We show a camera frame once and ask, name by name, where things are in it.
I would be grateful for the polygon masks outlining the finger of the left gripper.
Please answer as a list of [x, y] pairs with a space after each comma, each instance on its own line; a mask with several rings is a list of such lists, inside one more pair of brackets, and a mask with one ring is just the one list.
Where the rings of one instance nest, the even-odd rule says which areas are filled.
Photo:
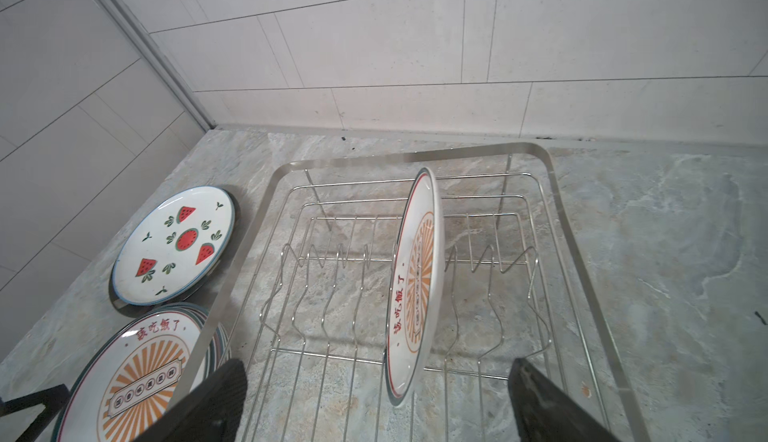
[[71, 392], [65, 384], [59, 384], [12, 400], [1, 400], [1, 417], [41, 407], [42, 411], [16, 438], [18, 442], [35, 441], [67, 405]]

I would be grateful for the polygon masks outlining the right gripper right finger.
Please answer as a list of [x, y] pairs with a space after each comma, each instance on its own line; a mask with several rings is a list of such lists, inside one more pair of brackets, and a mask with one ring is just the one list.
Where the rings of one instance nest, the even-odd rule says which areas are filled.
[[619, 441], [526, 358], [514, 359], [507, 389], [523, 442]]

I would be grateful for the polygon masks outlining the white plate red rim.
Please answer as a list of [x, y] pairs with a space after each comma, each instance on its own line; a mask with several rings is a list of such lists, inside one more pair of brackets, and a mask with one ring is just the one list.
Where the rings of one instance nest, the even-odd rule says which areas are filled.
[[150, 311], [114, 334], [78, 376], [54, 441], [133, 441], [164, 415], [207, 313], [188, 303]]

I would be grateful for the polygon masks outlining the brown patterned plate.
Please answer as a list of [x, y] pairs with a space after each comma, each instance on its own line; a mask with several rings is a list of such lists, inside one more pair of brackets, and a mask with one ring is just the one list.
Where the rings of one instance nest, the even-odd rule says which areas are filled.
[[[193, 303], [181, 302], [182, 310], [191, 313], [197, 320], [200, 327], [203, 327], [208, 319], [208, 310], [202, 306]], [[212, 341], [209, 343], [206, 358], [204, 362], [204, 376], [207, 377], [215, 372], [231, 357], [231, 350], [228, 348], [228, 338], [224, 326], [219, 323], [214, 332]]]

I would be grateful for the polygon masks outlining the orange sunburst plate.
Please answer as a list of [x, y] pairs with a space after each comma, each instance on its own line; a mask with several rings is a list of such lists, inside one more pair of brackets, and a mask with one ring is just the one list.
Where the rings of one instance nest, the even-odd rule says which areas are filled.
[[445, 221], [437, 178], [421, 168], [401, 218], [386, 318], [384, 375], [393, 406], [422, 376], [438, 324], [445, 272]]

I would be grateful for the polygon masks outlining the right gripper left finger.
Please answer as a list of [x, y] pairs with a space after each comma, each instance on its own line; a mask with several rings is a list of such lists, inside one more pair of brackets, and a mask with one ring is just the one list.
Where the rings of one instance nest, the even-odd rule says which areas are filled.
[[243, 362], [230, 359], [136, 441], [234, 441], [247, 388]]

